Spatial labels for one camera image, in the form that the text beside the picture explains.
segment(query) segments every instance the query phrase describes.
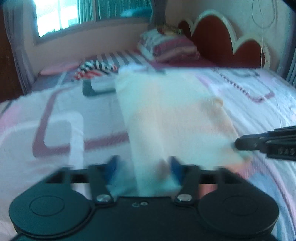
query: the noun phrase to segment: metal screw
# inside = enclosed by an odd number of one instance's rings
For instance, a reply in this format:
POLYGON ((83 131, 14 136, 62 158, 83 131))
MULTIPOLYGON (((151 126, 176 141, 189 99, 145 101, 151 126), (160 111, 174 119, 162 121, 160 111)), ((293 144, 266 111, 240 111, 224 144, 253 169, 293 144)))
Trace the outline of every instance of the metal screw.
POLYGON ((141 205, 142 206, 147 206, 148 205, 148 202, 141 202, 141 205))
POLYGON ((192 200, 192 196, 189 194, 180 194, 177 198, 180 202, 190 202, 192 200))
POLYGON ((111 197, 107 194, 102 194, 97 196, 96 199, 98 202, 109 202, 111 200, 111 197))
POLYGON ((140 204, 138 203, 138 202, 134 202, 133 204, 132 204, 132 207, 139 207, 140 206, 140 204))

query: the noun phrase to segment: wooden door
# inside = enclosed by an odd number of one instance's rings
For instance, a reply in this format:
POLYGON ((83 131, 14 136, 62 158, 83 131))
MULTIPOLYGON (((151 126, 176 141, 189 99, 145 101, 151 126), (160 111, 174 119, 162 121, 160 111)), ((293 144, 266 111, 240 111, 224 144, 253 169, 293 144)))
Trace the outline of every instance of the wooden door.
POLYGON ((22 88, 15 69, 10 43, 7 39, 3 10, 0 9, 0 102, 16 99, 22 88))

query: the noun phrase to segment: headboard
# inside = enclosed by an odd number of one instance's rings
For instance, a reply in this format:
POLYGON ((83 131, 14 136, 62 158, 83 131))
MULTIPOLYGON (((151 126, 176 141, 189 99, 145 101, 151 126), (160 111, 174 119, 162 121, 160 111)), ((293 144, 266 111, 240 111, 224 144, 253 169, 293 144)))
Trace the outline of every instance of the headboard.
MULTIPOLYGON (((203 12, 193 23, 183 20, 178 27, 197 46, 201 56, 219 67, 260 68, 262 37, 247 34, 237 39, 231 23, 215 10, 203 12)), ((263 44, 262 67, 269 69, 270 52, 263 44)))

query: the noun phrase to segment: folded towel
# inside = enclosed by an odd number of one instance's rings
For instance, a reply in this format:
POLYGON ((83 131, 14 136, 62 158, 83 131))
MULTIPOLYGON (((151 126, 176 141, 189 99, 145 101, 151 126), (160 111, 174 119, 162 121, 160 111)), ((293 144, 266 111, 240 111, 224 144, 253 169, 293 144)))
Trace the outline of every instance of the folded towel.
POLYGON ((128 130, 139 196, 173 195, 179 186, 167 160, 204 169, 242 164, 238 137, 216 98, 191 74, 124 72, 116 92, 128 130))

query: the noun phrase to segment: wall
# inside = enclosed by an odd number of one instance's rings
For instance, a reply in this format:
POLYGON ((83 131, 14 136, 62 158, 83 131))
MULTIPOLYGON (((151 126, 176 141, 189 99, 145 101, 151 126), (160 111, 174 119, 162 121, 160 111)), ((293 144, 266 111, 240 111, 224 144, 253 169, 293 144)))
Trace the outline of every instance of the wall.
MULTIPOLYGON (((272 0, 260 0, 264 25, 272 21, 272 0)), ((265 30, 264 40, 271 53, 271 69, 276 70, 284 51, 289 27, 290 8, 282 0, 274 0, 276 19, 271 27, 265 30)), ((256 33, 262 36, 261 28, 252 20, 252 0, 184 0, 184 16, 195 20, 207 9, 215 9, 222 13, 232 23, 237 37, 246 33, 256 33)), ((254 1, 254 19, 262 24, 258 1, 254 1)))
MULTIPOLYGON (((182 1, 168 0, 167 21, 178 24, 182 19, 182 1)), ((33 71, 38 74, 46 66, 67 60, 79 60, 96 53, 133 49, 147 23, 98 27, 34 45, 32 9, 24 1, 24 42, 33 71)))

